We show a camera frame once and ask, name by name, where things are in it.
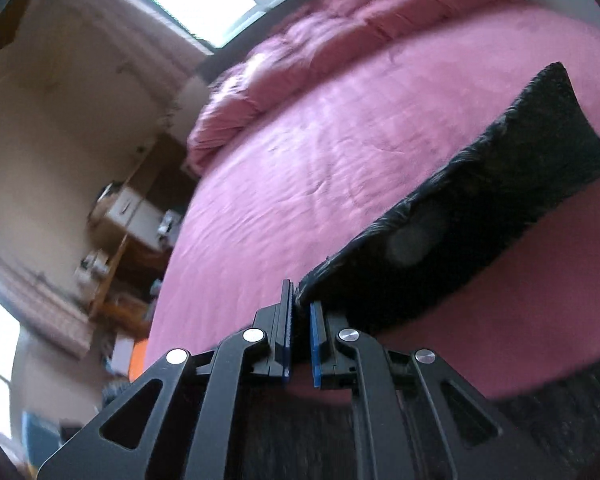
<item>window frame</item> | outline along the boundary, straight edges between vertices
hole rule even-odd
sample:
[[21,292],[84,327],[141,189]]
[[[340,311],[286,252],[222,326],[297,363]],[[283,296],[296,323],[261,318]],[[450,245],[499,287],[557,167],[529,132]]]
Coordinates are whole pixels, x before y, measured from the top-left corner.
[[238,36],[242,31],[244,31],[251,23],[255,22],[262,15],[264,15],[268,10],[271,10],[275,6],[284,2],[285,0],[253,0],[254,6],[251,7],[247,12],[245,12],[240,18],[238,18],[235,22],[232,23],[231,27],[229,27],[223,35],[224,43],[221,46],[214,46],[211,42],[205,40],[201,36],[198,36],[187,27],[185,27],[175,16],[173,16],[168,10],[166,10],[157,0],[143,0],[144,3],[149,4],[153,7],[159,14],[163,17],[170,20],[172,23],[180,27],[184,32],[189,34],[194,40],[199,42],[202,46],[204,46],[207,50],[209,50],[212,54],[218,52],[224,48],[231,40],[233,40],[236,36]]

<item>white cabinet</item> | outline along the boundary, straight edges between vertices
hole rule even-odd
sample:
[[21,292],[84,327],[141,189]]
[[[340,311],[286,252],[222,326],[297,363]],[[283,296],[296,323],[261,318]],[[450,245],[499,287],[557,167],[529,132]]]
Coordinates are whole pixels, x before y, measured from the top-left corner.
[[160,251],[158,227],[160,227],[163,216],[163,211],[147,200],[143,200],[126,227],[126,232],[144,245]]
[[141,244],[161,251],[158,240],[158,227],[164,216],[164,211],[148,202],[133,188],[125,186],[120,190],[116,201],[104,214],[101,232],[107,239],[120,242],[124,233],[130,234]]
[[106,218],[120,227],[127,227],[133,218],[142,197],[130,187],[123,187],[117,200],[106,213]]

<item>wooden furniture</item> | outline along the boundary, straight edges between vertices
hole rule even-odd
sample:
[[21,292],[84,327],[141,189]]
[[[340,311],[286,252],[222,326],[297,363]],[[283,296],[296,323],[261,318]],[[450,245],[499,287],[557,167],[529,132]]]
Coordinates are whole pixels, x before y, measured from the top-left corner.
[[89,317],[136,339],[148,336],[148,291],[164,276],[171,255],[158,242],[158,225],[168,209],[186,208],[197,184],[181,170],[185,157],[176,140],[158,136],[112,205],[88,224],[94,247],[112,255],[89,304]]
[[95,247],[113,254],[125,235],[161,251],[157,229],[165,211],[189,204],[197,178],[182,170],[186,149],[167,134],[157,137],[122,184],[115,202],[101,218],[89,222]]

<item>black fuzzy cushion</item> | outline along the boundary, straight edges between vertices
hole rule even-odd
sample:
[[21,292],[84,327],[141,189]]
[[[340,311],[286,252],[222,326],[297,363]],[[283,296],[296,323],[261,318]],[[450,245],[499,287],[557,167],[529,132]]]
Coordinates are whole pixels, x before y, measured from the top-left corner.
[[551,64],[473,144],[302,279],[300,346],[312,301],[368,333],[413,319],[599,177],[600,138],[564,66]]
[[600,361],[496,406],[548,454],[580,471],[600,450]]

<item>bed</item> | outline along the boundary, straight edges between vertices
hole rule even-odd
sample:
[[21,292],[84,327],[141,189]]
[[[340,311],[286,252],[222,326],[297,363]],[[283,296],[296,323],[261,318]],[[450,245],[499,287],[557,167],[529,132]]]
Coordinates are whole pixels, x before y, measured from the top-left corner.
[[[475,139],[561,61],[600,136],[600,30],[525,0],[324,0],[216,83],[202,174],[145,367],[215,346]],[[380,337],[436,349],[485,396],[600,360],[600,180],[471,283]],[[289,388],[312,395],[308,367]]]

